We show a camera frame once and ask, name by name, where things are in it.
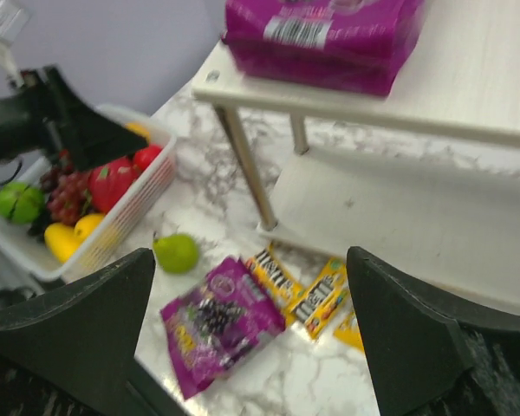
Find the fruit basket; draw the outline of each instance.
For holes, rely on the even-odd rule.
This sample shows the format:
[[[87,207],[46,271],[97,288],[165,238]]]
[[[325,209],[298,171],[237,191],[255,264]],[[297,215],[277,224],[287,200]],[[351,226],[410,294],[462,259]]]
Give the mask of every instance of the fruit basket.
[[[64,264],[44,244],[39,244],[27,235],[28,226],[9,224],[0,217],[0,250],[13,263],[43,282],[54,281],[59,277],[66,282],[73,282],[113,260],[119,243],[175,177],[174,147],[177,138],[167,127],[144,114],[123,107],[106,104],[98,106],[96,110],[121,125],[142,125],[150,133],[151,143],[162,146],[163,150]],[[19,180],[36,184],[49,168],[48,161],[40,158]]]

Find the metal shelf leg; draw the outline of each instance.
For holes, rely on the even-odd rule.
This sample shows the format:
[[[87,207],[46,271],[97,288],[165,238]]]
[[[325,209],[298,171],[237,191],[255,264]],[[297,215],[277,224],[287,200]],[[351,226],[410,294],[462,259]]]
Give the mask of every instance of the metal shelf leg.
[[[214,106],[214,111],[218,116],[219,122],[227,135],[227,139],[231,143],[233,152],[237,156],[237,161],[243,169],[244,178],[250,188],[250,193],[257,205],[262,219],[262,227],[271,231],[276,228],[277,219],[271,207],[270,200],[266,194],[266,190],[262,185],[257,165],[250,151],[249,142],[241,124],[241,119],[234,107]]]
[[[309,150],[309,143],[306,137],[304,117],[292,114],[290,120],[291,130],[293,131],[293,141],[295,142],[295,153],[305,154]]]

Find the marble countertop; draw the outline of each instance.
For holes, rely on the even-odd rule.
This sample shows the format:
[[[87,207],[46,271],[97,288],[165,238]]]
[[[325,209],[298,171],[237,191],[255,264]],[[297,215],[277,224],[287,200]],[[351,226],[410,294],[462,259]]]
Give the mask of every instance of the marble countertop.
[[[242,117],[263,182],[270,189],[292,152],[288,117],[260,110],[244,110]],[[296,323],[228,380],[217,381],[206,392],[182,400],[159,310],[226,256],[253,255],[266,241],[255,233],[256,208],[210,107],[196,102],[186,86],[154,118],[167,123],[179,136],[179,174],[122,244],[118,255],[151,247],[155,231],[164,235],[181,231],[197,238],[202,258],[187,276],[169,276],[156,270],[136,351],[140,362],[193,416],[379,414],[364,355],[333,337],[333,327],[342,315],[326,328],[318,342],[312,342]],[[338,121],[308,119],[307,129],[311,143],[520,177],[519,151]],[[327,261],[292,249],[280,248],[277,254],[306,285]]]

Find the yellow candy bar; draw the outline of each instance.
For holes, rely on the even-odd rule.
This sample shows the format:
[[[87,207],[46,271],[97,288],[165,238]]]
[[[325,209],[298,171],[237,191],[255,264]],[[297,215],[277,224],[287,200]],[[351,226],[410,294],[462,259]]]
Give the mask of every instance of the yellow candy bar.
[[[315,340],[349,298],[347,268],[341,260],[332,258],[290,310]]]
[[[356,320],[356,314],[354,312],[347,315],[345,320],[335,329],[333,335],[339,341],[351,347],[358,348],[362,353],[364,352],[361,331],[358,328],[358,321]]]
[[[292,324],[296,319],[290,313],[289,305],[302,296],[304,286],[276,259],[273,245],[270,244],[268,248],[250,258],[246,265],[279,306],[285,316],[286,325]]]

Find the wall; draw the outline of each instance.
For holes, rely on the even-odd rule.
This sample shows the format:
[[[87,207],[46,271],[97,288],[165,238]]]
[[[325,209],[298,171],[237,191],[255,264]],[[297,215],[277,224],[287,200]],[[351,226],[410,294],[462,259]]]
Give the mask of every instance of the wall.
[[[58,63],[84,100],[148,114],[194,75],[223,19],[218,0],[21,1],[34,16],[14,45],[20,67]],[[8,93],[0,69],[0,96]]]

